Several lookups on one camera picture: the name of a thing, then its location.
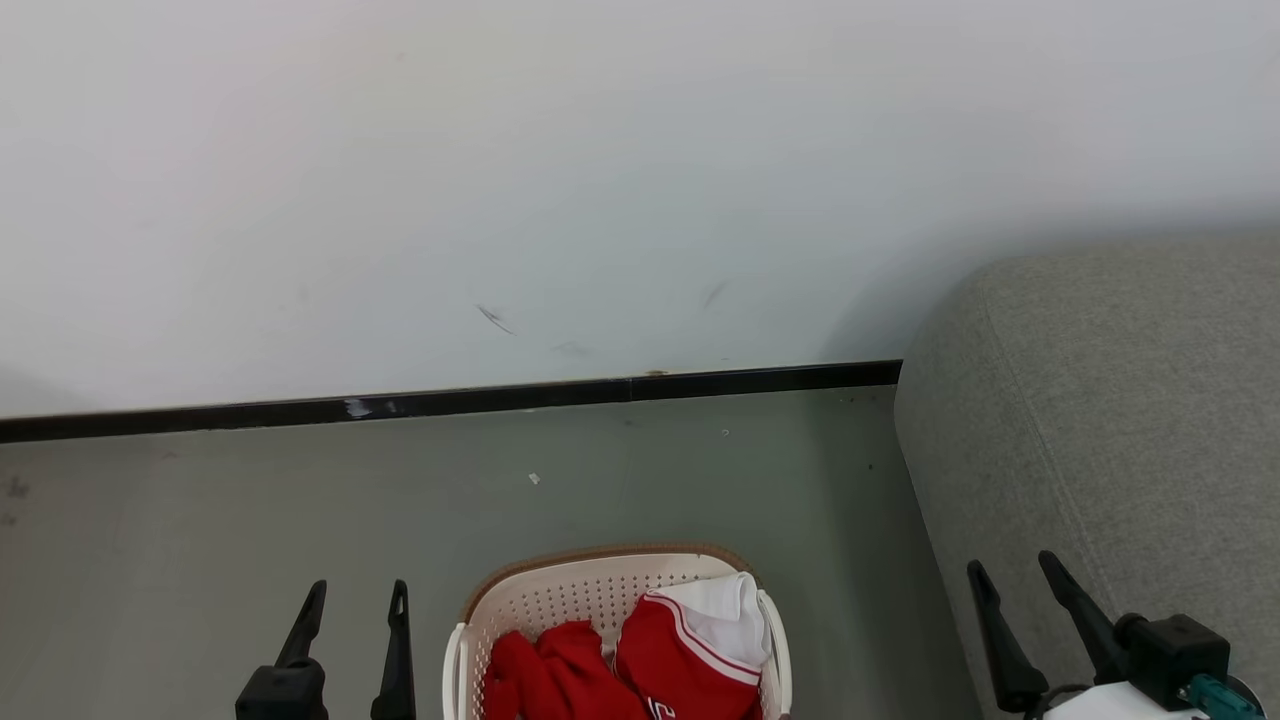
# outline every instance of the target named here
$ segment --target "teal connector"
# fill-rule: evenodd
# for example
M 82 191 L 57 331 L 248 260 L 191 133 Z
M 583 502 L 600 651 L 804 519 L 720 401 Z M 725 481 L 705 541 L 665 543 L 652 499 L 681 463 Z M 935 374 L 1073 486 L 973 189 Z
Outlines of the teal connector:
M 1212 720 L 1260 720 L 1253 703 L 1210 675 L 1196 675 L 1187 687 L 1187 702 L 1203 710 Z

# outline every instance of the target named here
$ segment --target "white wall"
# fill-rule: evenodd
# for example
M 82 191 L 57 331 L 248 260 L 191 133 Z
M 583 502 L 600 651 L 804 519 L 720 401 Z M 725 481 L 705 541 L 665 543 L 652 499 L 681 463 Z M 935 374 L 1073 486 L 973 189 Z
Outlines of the white wall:
M 1277 201 L 1272 0 L 8 0 L 0 415 L 896 357 Z

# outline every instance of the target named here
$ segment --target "red clothing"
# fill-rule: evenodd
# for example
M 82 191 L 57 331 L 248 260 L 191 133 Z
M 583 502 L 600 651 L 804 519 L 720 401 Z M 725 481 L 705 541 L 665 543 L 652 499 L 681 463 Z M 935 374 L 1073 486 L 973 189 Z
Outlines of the red clothing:
M 640 698 L 609 671 L 588 620 L 544 632 L 536 648 L 520 633 L 498 638 L 483 705 L 485 720 L 649 720 Z
M 695 635 L 675 601 L 646 594 L 622 624 L 618 676 L 654 720 L 756 720 L 760 670 L 726 659 Z

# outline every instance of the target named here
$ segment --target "baseboard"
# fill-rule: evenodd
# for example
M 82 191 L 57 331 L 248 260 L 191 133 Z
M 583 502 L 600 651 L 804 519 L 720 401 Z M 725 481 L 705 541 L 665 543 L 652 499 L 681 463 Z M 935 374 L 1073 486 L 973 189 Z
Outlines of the baseboard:
M 0 443 L 315 425 L 897 383 L 901 360 L 0 420 Z

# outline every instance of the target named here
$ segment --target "basket handle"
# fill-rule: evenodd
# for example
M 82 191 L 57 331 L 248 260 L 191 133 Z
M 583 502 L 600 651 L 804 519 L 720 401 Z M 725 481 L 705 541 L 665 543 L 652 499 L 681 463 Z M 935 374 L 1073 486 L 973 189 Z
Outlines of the basket handle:
M 444 678 L 440 680 L 440 701 L 444 703 L 444 720 L 458 720 L 458 683 L 457 678 L 462 670 L 458 667 L 458 646 L 462 644 L 462 630 L 466 623 L 458 623 L 449 635 L 449 644 L 444 647 Z
M 769 593 L 756 591 L 756 598 L 764 610 L 764 620 L 773 633 L 773 661 L 778 667 L 778 708 L 782 716 L 791 712 L 791 651 L 787 647 L 787 632 L 782 629 L 782 616 L 778 615 L 778 606 L 773 605 Z

